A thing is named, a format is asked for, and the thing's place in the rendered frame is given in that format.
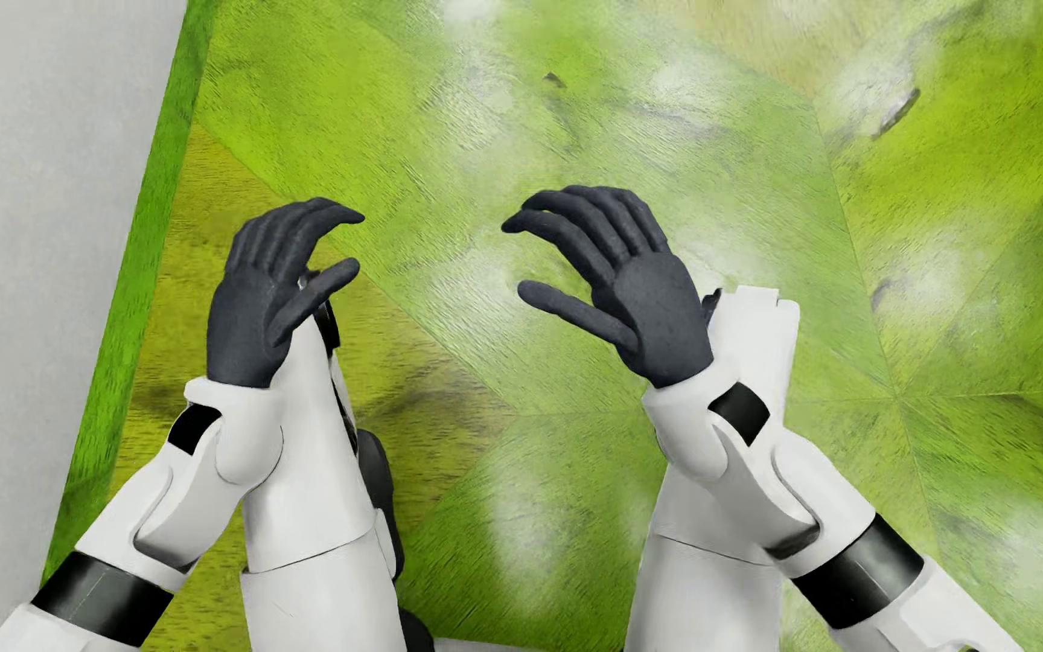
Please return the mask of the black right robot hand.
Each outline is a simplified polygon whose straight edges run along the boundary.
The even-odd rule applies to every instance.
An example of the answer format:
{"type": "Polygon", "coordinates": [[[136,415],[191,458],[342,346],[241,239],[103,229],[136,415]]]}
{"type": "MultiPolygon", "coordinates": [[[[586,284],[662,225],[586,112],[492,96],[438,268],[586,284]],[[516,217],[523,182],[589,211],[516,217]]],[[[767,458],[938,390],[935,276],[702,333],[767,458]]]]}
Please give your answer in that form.
{"type": "Polygon", "coordinates": [[[627,189],[568,185],[529,197],[502,224],[558,248],[590,287],[582,301],[548,284],[518,284],[523,301],[611,344],[622,363],[657,389],[714,360],[707,312],[648,204],[627,189]]]}

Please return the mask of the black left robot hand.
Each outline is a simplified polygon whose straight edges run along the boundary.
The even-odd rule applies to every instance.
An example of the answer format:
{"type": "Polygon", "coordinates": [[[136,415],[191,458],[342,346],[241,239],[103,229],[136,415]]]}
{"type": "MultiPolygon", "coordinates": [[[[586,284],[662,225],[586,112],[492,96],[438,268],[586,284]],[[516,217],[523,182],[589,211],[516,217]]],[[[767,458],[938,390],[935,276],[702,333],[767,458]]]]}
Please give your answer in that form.
{"type": "Polygon", "coordinates": [[[317,243],[331,230],[363,220],[357,210],[315,197],[278,206],[240,227],[209,311],[208,379],[270,386],[292,333],[359,273],[359,262],[348,258],[300,286],[317,243]]]}

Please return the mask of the white left robot leg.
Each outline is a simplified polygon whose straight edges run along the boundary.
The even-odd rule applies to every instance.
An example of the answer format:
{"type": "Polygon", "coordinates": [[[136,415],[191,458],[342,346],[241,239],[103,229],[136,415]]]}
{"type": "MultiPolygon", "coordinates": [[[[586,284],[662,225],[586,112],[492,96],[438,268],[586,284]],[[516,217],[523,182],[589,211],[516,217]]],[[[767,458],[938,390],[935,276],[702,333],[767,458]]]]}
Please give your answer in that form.
{"type": "Polygon", "coordinates": [[[379,439],[355,424],[329,303],[292,335],[276,467],[243,501],[252,652],[439,652],[398,604],[404,555],[379,439]]]}

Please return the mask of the white robot leg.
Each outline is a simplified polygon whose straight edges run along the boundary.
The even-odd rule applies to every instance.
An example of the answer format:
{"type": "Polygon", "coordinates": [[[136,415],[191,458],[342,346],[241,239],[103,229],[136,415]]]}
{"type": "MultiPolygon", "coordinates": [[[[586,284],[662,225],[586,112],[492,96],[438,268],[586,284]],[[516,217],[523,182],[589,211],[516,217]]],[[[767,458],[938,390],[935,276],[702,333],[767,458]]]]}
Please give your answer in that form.
{"type": "Polygon", "coordinates": [[[252,652],[439,652],[398,604],[404,555],[379,439],[355,424],[329,303],[292,335],[276,467],[243,501],[252,652]]]}
{"type": "Polygon", "coordinates": [[[624,652],[779,652],[782,583],[762,549],[670,457],[624,652]]]}

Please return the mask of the white right robot leg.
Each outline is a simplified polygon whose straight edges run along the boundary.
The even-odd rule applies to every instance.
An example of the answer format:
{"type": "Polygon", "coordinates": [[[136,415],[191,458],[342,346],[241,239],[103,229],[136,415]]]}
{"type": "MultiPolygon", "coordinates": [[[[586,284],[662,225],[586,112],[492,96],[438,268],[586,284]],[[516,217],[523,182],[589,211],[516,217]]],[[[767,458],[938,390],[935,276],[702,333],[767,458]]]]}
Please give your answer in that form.
{"type": "Polygon", "coordinates": [[[779,652],[782,583],[762,549],[670,457],[624,652],[779,652]]]}

